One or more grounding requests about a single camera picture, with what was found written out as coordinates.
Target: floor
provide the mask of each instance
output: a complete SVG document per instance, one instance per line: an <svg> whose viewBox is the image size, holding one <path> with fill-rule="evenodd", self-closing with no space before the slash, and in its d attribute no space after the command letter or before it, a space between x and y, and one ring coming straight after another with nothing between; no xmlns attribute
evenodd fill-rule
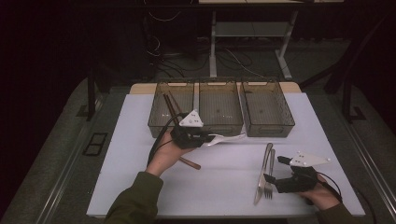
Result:
<svg viewBox="0 0 396 224"><path fill-rule="evenodd" d="M156 78L207 77L207 40L199 41L202 47L196 58L185 57L176 49L167 49ZM341 39L290 42L285 58L293 76L292 81L300 83L337 62L348 44L347 40ZM260 75L282 80L281 68L274 54L278 46L280 41L277 39L220 39L217 48L218 76ZM374 223L376 219L377 223L395 223L394 212L391 213L389 208L395 204L391 189L396 189L396 179L392 174L396 169L396 137L357 88L353 89L352 106L360 108L366 120L347 123L340 113L342 93L326 94L323 90L325 83L326 78L323 78L303 91L308 94L346 176L356 188L366 212L365 217L360 217L361 222ZM86 121L84 117L88 101L86 88L84 80L70 96L64 112L1 220L2 224L103 222L86 216L86 211L123 99L130 87L115 86L110 93L98 93L97 112L91 121ZM84 156L81 152L93 133L107 133L102 152L96 157ZM317 221L315 217L301 217L287 220L216 220L215 223L310 224Z"/></svg>

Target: gray carpet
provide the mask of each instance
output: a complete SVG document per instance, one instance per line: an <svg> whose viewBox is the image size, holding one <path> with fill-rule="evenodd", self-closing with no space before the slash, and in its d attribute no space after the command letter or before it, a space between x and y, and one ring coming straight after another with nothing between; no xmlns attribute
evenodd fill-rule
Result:
<svg viewBox="0 0 396 224"><path fill-rule="evenodd" d="M234 52L235 57L241 63L246 64L249 70L266 76L281 77L281 71L274 54L274 49L279 43L266 39L259 41L261 41L259 48L256 42L247 43L253 47L245 46L238 49L230 48L228 43L220 46ZM306 80L335 63L347 46L348 42L342 40L324 40L318 43L291 42L286 53L286 60L290 62L293 81ZM221 48L219 48L219 55L223 58L222 62L218 63L218 76L254 76L241 69L235 63L233 56ZM171 63L167 63L167 65L177 64L178 71L163 66L166 72L159 71L157 77L168 77L166 73L175 77L181 76L180 71L185 77L207 77L208 51L202 49L200 52L197 60L169 56L168 61ZM374 208L377 223L394 223L377 186L361 162L358 148L351 137L349 128L352 127L356 130L381 171L381 175L384 176L392 189L396 189L396 180L392 174L396 168L394 164L396 138L357 89L353 90L352 104L362 110L367 120L357 120L352 125L345 123L340 115L340 95L325 94L322 90L325 81L326 78L314 83L304 91L308 93L311 104L349 181ZM84 117L76 116L80 108L87 104L86 81L84 80L76 87L1 223L35 223L37 220L39 223L54 224L102 223L102 220L87 217L85 213L117 123L123 99L129 88L114 87L110 94L102 94L94 119L87 122ZM108 133L104 148L97 157L83 156L81 152L87 146L93 133ZM367 214L361 218L362 223L373 223L372 213L363 196L358 194ZM53 204L46 205L47 200ZM293 218L288 219L288 222L289 224L317 223L314 217ZM258 222L246 219L233 223Z"/></svg>

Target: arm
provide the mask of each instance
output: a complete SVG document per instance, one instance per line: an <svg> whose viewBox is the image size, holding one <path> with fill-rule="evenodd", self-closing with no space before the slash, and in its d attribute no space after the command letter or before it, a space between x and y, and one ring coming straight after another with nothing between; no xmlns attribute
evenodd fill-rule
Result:
<svg viewBox="0 0 396 224"><path fill-rule="evenodd" d="M320 181L326 181L318 175ZM307 198L319 209L317 212L320 224L358 224L346 207L340 203L332 193L321 184L306 192L299 192L300 196Z"/></svg>
<svg viewBox="0 0 396 224"><path fill-rule="evenodd" d="M105 223L152 223L157 215L157 201L163 181L161 174L192 149L180 149L170 133L165 133L154 158L145 172L140 172L132 186L123 191L108 210Z"/></svg>

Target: hand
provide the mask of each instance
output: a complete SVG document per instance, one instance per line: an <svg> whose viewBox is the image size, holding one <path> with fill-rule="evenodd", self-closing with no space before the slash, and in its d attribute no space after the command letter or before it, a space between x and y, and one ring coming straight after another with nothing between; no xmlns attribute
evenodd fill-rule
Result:
<svg viewBox="0 0 396 224"><path fill-rule="evenodd" d="M321 175L318 175L318 180L326 182ZM311 200L319 210L326 210L340 203L328 189L319 183L317 183L313 189L305 192L298 192L297 194Z"/></svg>
<svg viewBox="0 0 396 224"><path fill-rule="evenodd" d="M178 159L194 150L194 148L180 149L173 141L169 132L166 132L161 139L157 152L154 154L146 172L160 176L165 170L172 167Z"/></svg>

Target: dark green sleeve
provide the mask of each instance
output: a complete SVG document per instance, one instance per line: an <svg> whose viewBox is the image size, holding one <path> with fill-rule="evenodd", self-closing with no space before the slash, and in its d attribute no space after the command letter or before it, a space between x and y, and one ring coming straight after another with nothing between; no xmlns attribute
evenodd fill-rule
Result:
<svg viewBox="0 0 396 224"><path fill-rule="evenodd" d="M343 203L319 211L317 216L320 224L359 224L359 221L349 213Z"/></svg>
<svg viewBox="0 0 396 224"><path fill-rule="evenodd" d="M111 205L105 223L152 223L157 216L157 201L162 187L163 181L158 176L140 172L132 186Z"/></svg>

